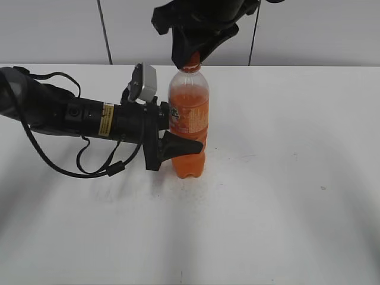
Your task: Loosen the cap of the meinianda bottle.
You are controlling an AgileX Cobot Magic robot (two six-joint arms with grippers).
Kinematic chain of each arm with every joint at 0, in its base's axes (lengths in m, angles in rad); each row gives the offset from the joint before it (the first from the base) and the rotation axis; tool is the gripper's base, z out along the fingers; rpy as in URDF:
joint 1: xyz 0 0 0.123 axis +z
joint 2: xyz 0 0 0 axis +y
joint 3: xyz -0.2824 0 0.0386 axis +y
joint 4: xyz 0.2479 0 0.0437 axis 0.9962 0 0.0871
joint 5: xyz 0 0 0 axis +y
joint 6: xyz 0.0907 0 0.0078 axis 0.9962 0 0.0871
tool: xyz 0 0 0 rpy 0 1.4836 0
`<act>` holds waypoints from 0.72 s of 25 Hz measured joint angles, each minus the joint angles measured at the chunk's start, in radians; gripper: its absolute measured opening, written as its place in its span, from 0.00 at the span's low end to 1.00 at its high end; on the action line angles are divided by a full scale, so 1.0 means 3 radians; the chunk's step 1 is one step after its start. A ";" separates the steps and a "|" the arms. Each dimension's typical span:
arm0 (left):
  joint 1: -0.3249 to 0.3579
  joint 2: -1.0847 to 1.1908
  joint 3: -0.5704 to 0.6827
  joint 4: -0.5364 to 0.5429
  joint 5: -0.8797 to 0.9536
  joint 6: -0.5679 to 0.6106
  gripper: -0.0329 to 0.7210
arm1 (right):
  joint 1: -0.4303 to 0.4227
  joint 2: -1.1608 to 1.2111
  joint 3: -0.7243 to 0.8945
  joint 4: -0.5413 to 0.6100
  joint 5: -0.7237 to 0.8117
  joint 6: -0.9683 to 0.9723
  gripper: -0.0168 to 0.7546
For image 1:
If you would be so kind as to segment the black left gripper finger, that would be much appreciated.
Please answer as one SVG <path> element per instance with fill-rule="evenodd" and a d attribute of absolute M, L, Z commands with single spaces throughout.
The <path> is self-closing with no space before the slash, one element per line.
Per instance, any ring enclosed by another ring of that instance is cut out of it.
<path fill-rule="evenodd" d="M 199 141 L 182 138 L 165 131 L 163 137 L 160 138 L 159 160 L 164 162 L 175 157 L 199 154 L 202 149 L 203 143 Z"/>

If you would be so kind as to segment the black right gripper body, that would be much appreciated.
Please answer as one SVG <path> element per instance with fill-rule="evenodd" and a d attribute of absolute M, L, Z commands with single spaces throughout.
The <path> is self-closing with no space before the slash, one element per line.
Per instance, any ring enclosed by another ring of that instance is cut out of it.
<path fill-rule="evenodd" d="M 174 27 L 222 31 L 235 26 L 243 16 L 252 15 L 257 8 L 258 1 L 177 0 L 156 7 L 151 23 L 160 35 Z"/>

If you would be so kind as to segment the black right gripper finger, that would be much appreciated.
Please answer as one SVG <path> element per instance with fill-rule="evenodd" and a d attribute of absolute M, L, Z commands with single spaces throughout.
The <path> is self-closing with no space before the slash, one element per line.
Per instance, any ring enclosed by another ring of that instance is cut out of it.
<path fill-rule="evenodd" d="M 215 30 L 212 35 L 202 41 L 198 48 L 200 62 L 204 62 L 220 45 L 236 36 L 238 32 L 237 24 L 224 30 Z"/>
<path fill-rule="evenodd" d="M 172 61 L 177 68 L 183 68 L 194 53 L 199 53 L 203 62 L 205 31 L 195 28 L 172 27 Z"/>

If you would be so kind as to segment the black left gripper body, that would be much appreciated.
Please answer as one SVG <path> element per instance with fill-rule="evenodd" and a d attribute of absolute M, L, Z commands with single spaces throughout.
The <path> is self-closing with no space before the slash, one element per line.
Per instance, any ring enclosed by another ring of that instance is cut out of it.
<path fill-rule="evenodd" d="M 144 104 L 126 102 L 114 111 L 114 140 L 135 143 L 142 147 L 147 170 L 158 171 L 162 142 L 159 132 L 169 129 L 169 105 L 158 104 L 158 97 Z"/>

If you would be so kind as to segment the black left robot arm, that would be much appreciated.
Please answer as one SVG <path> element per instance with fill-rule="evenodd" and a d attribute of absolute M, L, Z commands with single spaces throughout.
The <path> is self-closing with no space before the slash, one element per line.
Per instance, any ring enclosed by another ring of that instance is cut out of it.
<path fill-rule="evenodd" d="M 46 135 L 133 143 L 142 149 L 147 170 L 174 157 L 199 154 L 203 144 L 169 132 L 169 105 L 157 103 L 156 70 L 136 64 L 120 104 L 82 98 L 46 84 L 61 72 L 37 75 L 21 67 L 1 68 L 1 115 L 22 122 L 28 137 Z"/>

